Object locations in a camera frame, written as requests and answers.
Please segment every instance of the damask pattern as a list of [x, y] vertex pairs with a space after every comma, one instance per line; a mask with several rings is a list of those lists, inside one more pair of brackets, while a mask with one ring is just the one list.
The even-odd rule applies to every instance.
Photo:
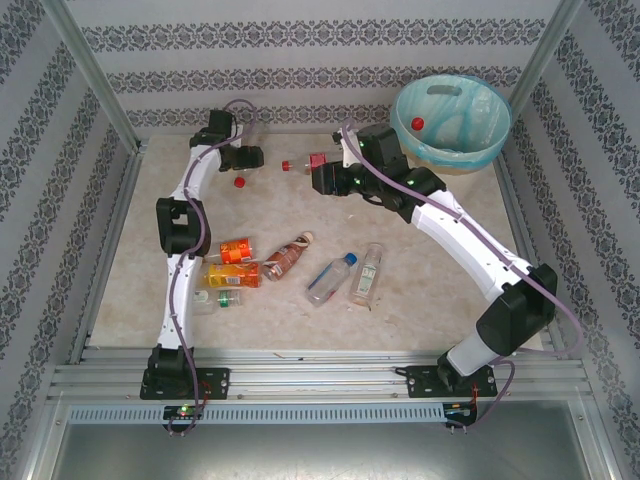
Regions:
[[627, 127], [620, 121], [613, 103], [604, 91], [584, 52], [571, 33], [562, 39], [556, 50], [556, 59], [571, 83], [576, 97], [587, 114], [591, 128], [597, 135], [602, 150], [608, 155], [613, 171], [624, 187], [631, 208], [640, 219], [640, 152], [633, 143]]
[[[67, 296], [72, 288], [119, 141], [115, 129], [110, 126], [78, 209], [54, 285], [47, 299], [47, 305], [42, 312], [38, 332], [29, 350], [29, 360], [25, 362], [25, 371], [20, 377], [19, 390], [15, 392], [15, 401], [9, 408], [9, 420], [3, 425], [2, 439], [0, 440], [0, 465], [2, 465], [0, 478], [11, 478], [15, 458], [24, 441], [23, 436], [27, 430], [27, 422], [33, 413], [33, 402], [41, 386], [45, 365], [51, 355], [59, 323], [64, 316]], [[124, 179], [125, 167], [123, 166], [118, 190]], [[114, 200], [105, 232], [109, 228], [115, 205], [116, 201]]]
[[44, 17], [38, 0], [15, 0], [0, 21], [0, 85], [4, 85], [22, 49]]
[[640, 15], [629, 0], [590, 0], [589, 8], [640, 81]]
[[404, 87], [427, 75], [473, 75], [496, 87], [512, 87], [520, 67], [329, 67], [126, 72], [108, 75], [117, 94], [267, 90], [285, 88]]
[[53, 170], [47, 180], [38, 209], [29, 224], [24, 243], [20, 246], [19, 257], [13, 262], [2, 287], [0, 299], [0, 360], [4, 359], [5, 348], [11, 342], [11, 332], [22, 314], [22, 306], [31, 289], [41, 255], [49, 241], [58, 213], [62, 207], [76, 165], [80, 161], [87, 137], [91, 131], [100, 104], [90, 89], [85, 93], [76, 113], [67, 138], [58, 154]]
[[[391, 105], [294, 105], [258, 107], [261, 123], [340, 123], [353, 118], [358, 123], [389, 120]], [[177, 127], [207, 124], [209, 108], [127, 110], [134, 127]], [[248, 108], [231, 109], [239, 122], [251, 120]]]
[[585, 228], [591, 235], [591, 243], [600, 257], [600, 265], [611, 292], [616, 295], [616, 303], [622, 310], [623, 320], [627, 322], [627, 330], [635, 339], [635, 348], [640, 349], [640, 287], [635, 283], [634, 275], [629, 272], [629, 262], [618, 246], [618, 239], [598, 199], [596, 189], [591, 184], [587, 169], [544, 81], [538, 83], [531, 94], [531, 100], [553, 151], [558, 156], [558, 164], [577, 202]]
[[626, 384], [620, 378], [620, 367], [615, 362], [609, 340], [602, 333], [601, 320], [593, 306], [589, 287], [580, 271], [573, 245], [540, 165], [538, 152], [522, 118], [516, 121], [512, 135], [555, 250], [573, 309], [580, 319], [585, 345], [596, 366], [603, 393], [606, 395], [607, 404], [618, 427], [620, 440], [626, 447], [625, 454], [630, 459], [632, 471], [640, 477], [640, 425], [637, 414], [633, 412], [632, 397], [625, 391]]
[[63, 43], [47, 65], [24, 115], [18, 120], [13, 136], [7, 142], [0, 159], [0, 223], [22, 183], [26, 167], [31, 163], [36, 147], [49, 125], [53, 111], [60, 101], [71, 74], [76, 68], [73, 57]]
[[94, 52], [347, 45], [533, 45], [543, 19], [319, 20], [85, 27]]

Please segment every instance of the patterned wallpaper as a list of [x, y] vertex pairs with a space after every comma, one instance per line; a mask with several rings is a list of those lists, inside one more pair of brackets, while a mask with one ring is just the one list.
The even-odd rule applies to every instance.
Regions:
[[75, 340], [127, 152], [37, 0], [0, 1], [0, 479]]
[[429, 74], [508, 94], [558, 0], [68, 4], [144, 138], [191, 132], [238, 96], [272, 131], [328, 131], [347, 116], [386, 119], [400, 88]]
[[583, 4], [503, 152], [536, 253], [582, 320], [583, 359], [629, 479], [640, 478], [639, 4]]

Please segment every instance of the blue bucket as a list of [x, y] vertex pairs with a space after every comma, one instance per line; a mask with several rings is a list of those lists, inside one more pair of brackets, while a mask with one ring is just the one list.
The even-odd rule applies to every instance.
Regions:
[[[419, 121], [412, 125], [414, 119]], [[496, 158], [511, 128], [511, 107], [476, 77], [433, 75], [405, 86], [391, 109], [391, 126], [405, 153], [457, 173]]]

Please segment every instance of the beige floor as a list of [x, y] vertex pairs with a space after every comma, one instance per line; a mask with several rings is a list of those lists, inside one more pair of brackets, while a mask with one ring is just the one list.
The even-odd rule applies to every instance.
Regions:
[[[118, 245], [98, 319], [97, 346], [156, 344], [167, 282], [155, 216], [159, 196], [177, 185], [189, 156], [188, 136], [151, 139]], [[264, 260], [300, 232], [315, 242], [280, 282], [243, 289], [244, 305], [194, 317], [196, 346], [249, 349], [433, 350], [462, 340], [487, 304], [471, 278], [425, 234], [396, 214], [360, 197], [324, 197], [310, 177], [285, 174], [280, 162], [336, 147], [329, 135], [257, 135], [265, 166], [236, 189], [234, 174], [216, 174], [204, 204], [213, 241], [252, 236]], [[493, 168], [442, 176], [459, 202], [507, 248], [514, 242]], [[344, 285], [320, 308], [303, 297], [305, 286], [331, 259], [369, 242], [385, 246], [372, 311], [350, 304]], [[539, 341], [532, 342], [539, 348]]]

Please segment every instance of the blue bottle cap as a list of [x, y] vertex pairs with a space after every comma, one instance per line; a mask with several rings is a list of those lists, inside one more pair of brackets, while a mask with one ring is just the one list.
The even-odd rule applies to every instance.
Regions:
[[349, 266], [355, 265], [355, 263], [358, 261], [358, 257], [356, 257], [353, 253], [347, 253], [344, 256], [344, 261], [347, 262]]

